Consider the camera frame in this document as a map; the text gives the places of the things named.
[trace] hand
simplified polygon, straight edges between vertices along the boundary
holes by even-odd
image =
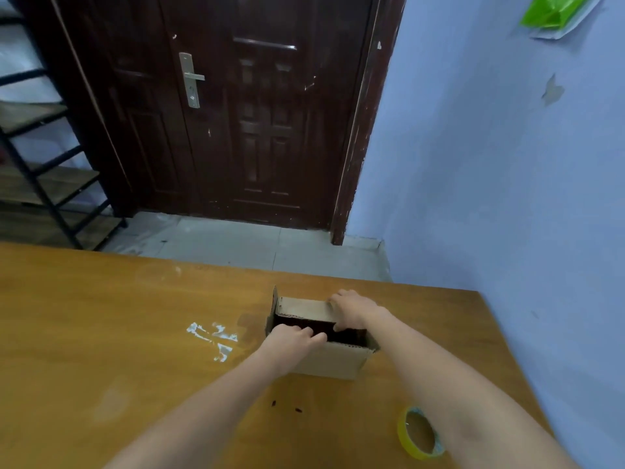
[[[326,341],[325,333],[313,336],[313,330],[310,328],[302,329],[299,326],[279,324],[273,328],[256,352],[274,367],[276,376],[281,377],[288,374],[301,359]]]
[[[343,331],[347,328],[366,329],[367,316],[372,313],[388,312],[372,299],[360,296],[354,290],[339,290],[330,297],[330,304],[337,317],[334,331]]]

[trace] dark stain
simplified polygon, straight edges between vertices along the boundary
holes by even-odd
[[[554,74],[547,81],[545,86],[545,93],[543,93],[543,100],[545,101],[545,107],[549,107],[551,104],[556,103],[564,95],[564,87],[556,84],[556,75]]]
[[[266,316],[244,313],[239,316],[236,325],[244,328],[243,335],[239,335],[239,343],[244,346],[260,344],[265,339]]]

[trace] white paint stain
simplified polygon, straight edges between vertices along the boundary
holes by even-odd
[[[217,344],[217,347],[219,347],[219,357],[215,357],[213,360],[225,362],[230,355],[230,352],[232,352],[232,348],[219,343]]]
[[[198,323],[191,323],[191,326],[189,326],[189,327],[187,328],[187,332],[188,332],[188,333],[193,334],[195,337],[199,337],[200,339],[204,339],[205,341],[208,341],[208,342],[213,342],[213,341],[211,341],[210,339],[205,338],[205,337],[203,337],[203,336],[199,335],[199,334],[198,334],[198,329],[199,329],[200,331],[204,331],[204,332],[206,332],[206,330],[205,330],[202,326],[200,326]]]
[[[225,326],[222,326],[221,324],[218,324],[218,323],[213,323],[213,326],[217,328],[217,332],[210,334],[210,335],[213,335],[220,339],[228,339],[234,342],[239,341],[236,334],[228,334],[225,332],[226,330]],[[195,337],[199,337],[200,339],[204,339],[205,341],[213,343],[211,339],[208,339],[207,337],[200,335],[200,333],[209,334],[209,332],[206,329],[204,329],[202,326],[200,326],[198,323],[191,323],[191,325],[187,328],[187,332],[193,334]],[[219,348],[219,355],[215,357],[213,360],[215,362],[225,362],[228,356],[230,355],[230,352],[232,352],[232,347],[223,345],[221,343],[217,343],[217,347]]]
[[[238,342],[239,341],[239,338],[237,337],[236,334],[228,334],[228,333],[224,332],[226,330],[225,326],[222,326],[221,324],[218,324],[218,323],[213,323],[213,327],[217,328],[217,332],[213,333],[213,336],[219,337],[219,338],[222,338],[222,339],[228,339],[228,340],[234,341],[234,342]]]

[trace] table surface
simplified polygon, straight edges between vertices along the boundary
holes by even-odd
[[[0,467],[101,467],[259,346],[274,285],[294,298],[346,288],[375,299],[547,428],[477,292],[8,243],[0,263]],[[217,325],[237,342],[209,335]],[[232,348],[225,360],[218,343]],[[288,375],[254,403],[218,467],[413,467],[396,435],[411,403],[383,352],[355,381]],[[448,454],[428,465],[454,467]]]

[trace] wooden shelf board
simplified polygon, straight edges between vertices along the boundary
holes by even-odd
[[[28,163],[28,166],[35,169],[39,164]],[[38,179],[50,200],[57,204],[97,175],[98,172],[92,169],[57,166]],[[22,176],[20,170],[11,164],[0,165],[0,201],[41,204],[35,190]]]
[[[61,211],[70,227],[87,214]],[[85,250],[93,250],[119,225],[121,219],[98,216],[78,234]],[[38,207],[0,204],[0,241],[73,248],[49,212]]]
[[[0,127],[6,134],[44,121],[46,118],[67,110],[61,104],[24,104],[19,102],[0,101]]]

